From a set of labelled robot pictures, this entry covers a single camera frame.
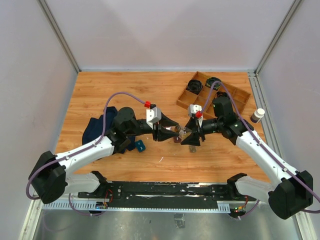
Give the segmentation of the grey pill box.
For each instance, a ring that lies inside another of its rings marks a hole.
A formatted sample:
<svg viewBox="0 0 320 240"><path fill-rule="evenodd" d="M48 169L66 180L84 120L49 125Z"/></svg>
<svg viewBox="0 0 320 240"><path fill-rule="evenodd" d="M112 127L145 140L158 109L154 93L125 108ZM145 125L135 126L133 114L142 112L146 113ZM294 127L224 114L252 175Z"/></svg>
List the grey pill box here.
<svg viewBox="0 0 320 240"><path fill-rule="evenodd" d="M195 152L197 151L197 149L196 149L195 146L190 145L190 146L189 146L189 151L190 151L191 153L195 153Z"/></svg>

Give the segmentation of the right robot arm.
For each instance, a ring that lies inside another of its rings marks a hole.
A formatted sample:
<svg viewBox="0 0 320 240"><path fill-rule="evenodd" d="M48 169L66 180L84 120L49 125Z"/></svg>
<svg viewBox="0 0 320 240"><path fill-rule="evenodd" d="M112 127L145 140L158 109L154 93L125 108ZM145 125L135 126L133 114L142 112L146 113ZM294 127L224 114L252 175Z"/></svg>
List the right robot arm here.
<svg viewBox="0 0 320 240"><path fill-rule="evenodd" d="M213 110L215 118L204 119L200 105L188 107L190 119L185 127L190 134L181 144L199 146L206 135L221 134L247 153L270 180L267 183L238 173L227 180L226 193L230 199L238 200L242 196L255 198L269 204L283 220L313 204L313 177L308 171L298 171L277 155L254 128L234 112L228 97L215 98Z"/></svg>

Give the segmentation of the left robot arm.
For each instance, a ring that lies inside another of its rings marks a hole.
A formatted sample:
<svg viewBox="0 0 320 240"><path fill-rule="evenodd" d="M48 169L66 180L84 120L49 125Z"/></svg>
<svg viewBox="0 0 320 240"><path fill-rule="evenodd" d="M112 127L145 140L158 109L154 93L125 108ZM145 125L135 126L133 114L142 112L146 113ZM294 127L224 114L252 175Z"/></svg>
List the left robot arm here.
<svg viewBox="0 0 320 240"><path fill-rule="evenodd" d="M165 116L158 107L146 110L146 117L136 119L130 107L121 108L113 118L110 128L102 136L75 149L53 154L42 153L28 178L38 199L50 204L61 196L87 192L96 198L107 193L107 185L99 173L75 174L75 172L101 158L121 153L131 143L131 137L151 134L156 142L163 142L178 135L170 127L178 123Z"/></svg>

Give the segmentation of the clear glass pill jar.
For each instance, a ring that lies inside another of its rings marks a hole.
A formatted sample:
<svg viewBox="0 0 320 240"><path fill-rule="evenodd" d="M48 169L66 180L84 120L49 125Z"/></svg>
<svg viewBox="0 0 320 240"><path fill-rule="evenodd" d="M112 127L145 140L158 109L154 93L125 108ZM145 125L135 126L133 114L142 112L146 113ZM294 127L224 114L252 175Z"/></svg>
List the clear glass pill jar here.
<svg viewBox="0 0 320 240"><path fill-rule="evenodd" d="M192 133L192 130L187 127L182 127L179 131L179 137L181 139L187 138Z"/></svg>

